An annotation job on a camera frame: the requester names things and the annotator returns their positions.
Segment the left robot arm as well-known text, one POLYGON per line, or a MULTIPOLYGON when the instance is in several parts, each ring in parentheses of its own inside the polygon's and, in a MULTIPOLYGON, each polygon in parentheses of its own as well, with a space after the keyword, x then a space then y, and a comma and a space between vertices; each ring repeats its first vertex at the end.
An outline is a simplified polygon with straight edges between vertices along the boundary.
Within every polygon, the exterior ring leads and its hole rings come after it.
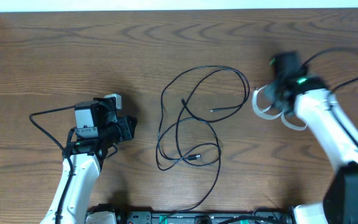
POLYGON ((117 115, 121 95, 93 98, 70 108, 76 126, 69 130, 62 177, 42 223, 86 223, 90 195, 104 160, 117 153, 119 143, 134 138, 137 119, 117 115))

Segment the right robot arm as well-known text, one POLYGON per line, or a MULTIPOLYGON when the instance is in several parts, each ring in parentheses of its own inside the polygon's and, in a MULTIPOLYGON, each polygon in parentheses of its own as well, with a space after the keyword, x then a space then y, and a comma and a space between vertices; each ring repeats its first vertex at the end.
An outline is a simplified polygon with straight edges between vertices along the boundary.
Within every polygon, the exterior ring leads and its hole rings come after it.
POLYGON ((334 179, 323 201, 293 208, 294 223, 358 223, 358 130, 342 110, 334 92, 300 62, 298 53, 272 57, 274 81, 262 87, 282 123, 309 129, 326 153, 334 179))

